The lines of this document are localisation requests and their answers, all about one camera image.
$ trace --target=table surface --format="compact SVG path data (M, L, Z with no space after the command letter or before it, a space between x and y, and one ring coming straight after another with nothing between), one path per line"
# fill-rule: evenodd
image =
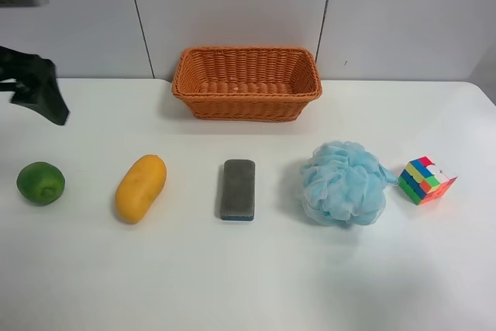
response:
M0 329L494 330L496 107L463 82L324 81L295 122L193 118L160 80L61 79L64 127L0 106ZM459 175L439 201L397 187L372 226L318 226L298 169L330 140L362 143L399 174L429 155ZM116 186L147 153L166 186L135 226ZM257 164L255 219L219 219L221 166ZM16 189L58 166L46 207Z

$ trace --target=lime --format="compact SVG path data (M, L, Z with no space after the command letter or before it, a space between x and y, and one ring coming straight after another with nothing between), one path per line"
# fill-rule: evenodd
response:
M17 177L17 188L29 201L48 205L64 192L65 178L60 170L45 162L25 166Z

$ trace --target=orange wicker basket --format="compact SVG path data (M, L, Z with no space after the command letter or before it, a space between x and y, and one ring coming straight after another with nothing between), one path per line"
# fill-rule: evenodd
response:
M200 119L288 122L322 86L304 48L194 47L181 55L172 93Z

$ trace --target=colorful cube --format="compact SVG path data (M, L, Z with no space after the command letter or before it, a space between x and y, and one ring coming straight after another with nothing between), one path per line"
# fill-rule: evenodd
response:
M422 157L406 165L399 185L416 205L421 205L442 197L455 180L456 176L436 166L428 157Z

